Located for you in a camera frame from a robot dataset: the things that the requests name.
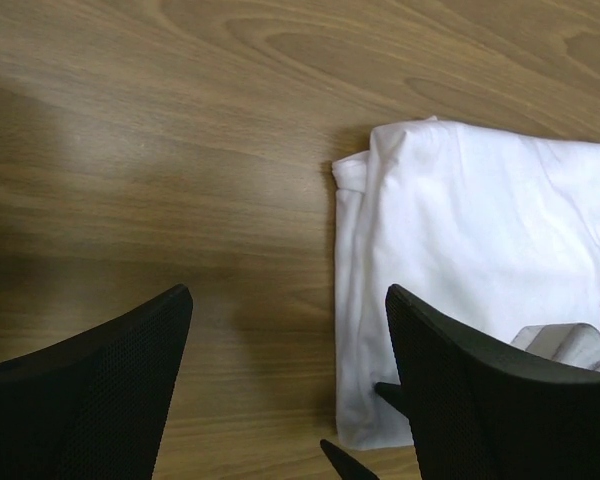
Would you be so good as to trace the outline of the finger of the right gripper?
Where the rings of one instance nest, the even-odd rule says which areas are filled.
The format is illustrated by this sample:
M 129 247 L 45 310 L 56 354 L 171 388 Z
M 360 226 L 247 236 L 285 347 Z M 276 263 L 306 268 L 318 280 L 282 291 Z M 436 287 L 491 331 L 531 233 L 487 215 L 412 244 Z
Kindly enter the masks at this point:
M 341 480 L 378 480 L 375 473 L 330 441 L 321 439 L 320 448 Z
M 398 411 L 404 418 L 411 421 L 412 402 L 399 383 L 377 382 L 374 385 L 375 393 L 386 403 Z

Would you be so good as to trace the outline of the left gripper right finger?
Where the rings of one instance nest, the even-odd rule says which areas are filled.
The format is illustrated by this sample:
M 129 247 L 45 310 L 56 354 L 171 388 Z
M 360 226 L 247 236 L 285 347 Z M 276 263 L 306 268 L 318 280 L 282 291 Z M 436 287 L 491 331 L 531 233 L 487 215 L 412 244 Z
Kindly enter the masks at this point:
M 392 285 L 386 312 L 424 479 L 600 479 L 600 373 L 526 353 Z

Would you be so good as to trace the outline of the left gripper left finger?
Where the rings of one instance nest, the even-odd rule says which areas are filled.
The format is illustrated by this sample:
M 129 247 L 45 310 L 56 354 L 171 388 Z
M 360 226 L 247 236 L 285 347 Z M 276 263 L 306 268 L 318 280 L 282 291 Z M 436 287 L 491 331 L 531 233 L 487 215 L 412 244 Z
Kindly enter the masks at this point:
M 192 317 L 176 285 L 0 363 L 0 479 L 152 477 Z

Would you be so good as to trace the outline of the white t-shirt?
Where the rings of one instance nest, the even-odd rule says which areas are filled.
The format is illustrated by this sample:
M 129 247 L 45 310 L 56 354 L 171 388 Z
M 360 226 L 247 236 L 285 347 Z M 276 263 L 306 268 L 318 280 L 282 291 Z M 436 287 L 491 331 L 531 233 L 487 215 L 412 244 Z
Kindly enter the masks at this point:
M 376 127 L 332 172 L 344 446 L 412 441 L 373 390 L 398 379 L 393 284 L 504 342 L 527 326 L 600 327 L 600 144 L 429 118 Z

